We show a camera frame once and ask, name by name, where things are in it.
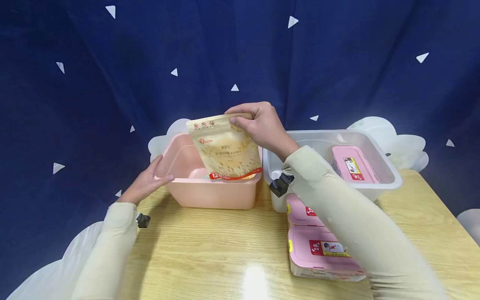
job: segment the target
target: beige package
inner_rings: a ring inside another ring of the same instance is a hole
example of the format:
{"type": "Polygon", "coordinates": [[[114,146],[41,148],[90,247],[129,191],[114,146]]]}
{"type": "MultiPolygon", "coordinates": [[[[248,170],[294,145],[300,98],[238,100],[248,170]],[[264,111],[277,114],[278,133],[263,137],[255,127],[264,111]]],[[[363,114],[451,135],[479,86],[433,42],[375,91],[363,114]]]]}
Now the beige package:
{"type": "Polygon", "coordinates": [[[250,179],[262,172],[258,146],[230,118],[252,119],[249,113],[220,115],[187,122],[188,133],[210,179],[250,179]]]}

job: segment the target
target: sleeve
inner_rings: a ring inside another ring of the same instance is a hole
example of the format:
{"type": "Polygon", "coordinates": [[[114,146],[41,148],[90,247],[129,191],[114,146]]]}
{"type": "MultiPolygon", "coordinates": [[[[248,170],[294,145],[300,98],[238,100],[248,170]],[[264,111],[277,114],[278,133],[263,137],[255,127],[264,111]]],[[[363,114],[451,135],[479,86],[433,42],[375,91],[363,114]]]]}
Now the sleeve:
{"type": "Polygon", "coordinates": [[[434,272],[400,228],[351,188],[313,149],[304,146],[284,163],[292,189],[367,274],[376,300],[447,299],[434,272]]]}
{"type": "Polygon", "coordinates": [[[108,208],[100,235],[73,290],[73,300],[117,298],[137,237],[136,213],[132,203],[114,203],[108,208]]]}

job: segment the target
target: black clip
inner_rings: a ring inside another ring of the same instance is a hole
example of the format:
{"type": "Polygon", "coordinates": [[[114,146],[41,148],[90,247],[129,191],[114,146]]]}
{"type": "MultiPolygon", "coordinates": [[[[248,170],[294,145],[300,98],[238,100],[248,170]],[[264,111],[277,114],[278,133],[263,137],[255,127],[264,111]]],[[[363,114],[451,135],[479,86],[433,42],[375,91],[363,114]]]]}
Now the black clip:
{"type": "Polygon", "coordinates": [[[272,181],[270,184],[270,190],[275,194],[275,196],[280,198],[281,196],[285,195],[288,190],[288,186],[293,182],[294,179],[295,176],[282,173],[279,179],[272,181]]]}
{"type": "Polygon", "coordinates": [[[147,216],[144,214],[138,214],[138,217],[136,220],[138,228],[147,228],[148,223],[150,223],[150,219],[151,219],[150,216],[147,216]]]}

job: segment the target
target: pink plastic bin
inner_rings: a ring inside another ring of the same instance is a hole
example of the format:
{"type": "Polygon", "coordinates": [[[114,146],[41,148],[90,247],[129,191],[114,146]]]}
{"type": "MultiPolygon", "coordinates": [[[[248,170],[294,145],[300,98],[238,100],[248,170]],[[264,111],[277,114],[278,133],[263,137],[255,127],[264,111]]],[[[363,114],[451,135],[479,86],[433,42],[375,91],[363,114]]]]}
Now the pink plastic bin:
{"type": "Polygon", "coordinates": [[[290,271],[295,276],[360,281],[364,272],[326,227],[292,226],[288,230],[290,271]]]}
{"type": "Polygon", "coordinates": [[[379,183],[368,160],[356,146],[332,147],[332,168],[343,180],[352,183],[379,183]]]}
{"type": "Polygon", "coordinates": [[[300,226],[325,226],[317,215],[303,205],[303,202],[295,195],[287,196],[287,218],[290,225],[300,226]]]}
{"type": "Polygon", "coordinates": [[[205,165],[188,133],[175,135],[163,156],[155,175],[175,176],[166,188],[181,206],[252,209],[255,205],[256,185],[262,174],[249,180],[204,179],[208,175],[205,165]]]}

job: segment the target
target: table surface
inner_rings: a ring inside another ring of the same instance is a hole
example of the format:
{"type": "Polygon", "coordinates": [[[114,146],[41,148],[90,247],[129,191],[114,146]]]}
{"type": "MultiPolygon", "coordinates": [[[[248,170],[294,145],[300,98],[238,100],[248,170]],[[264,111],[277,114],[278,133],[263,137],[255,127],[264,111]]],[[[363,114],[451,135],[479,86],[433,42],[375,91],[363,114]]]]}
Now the table surface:
{"type": "MultiPolygon", "coordinates": [[[[402,187],[383,194],[377,204],[424,255],[451,299],[478,299],[480,248],[419,173],[400,174],[402,187]]],[[[152,220],[138,231],[120,298],[372,298],[366,280],[293,276],[287,216],[273,210],[263,180],[256,197],[248,211],[181,207],[164,188],[145,199],[139,211],[152,220]]]]}

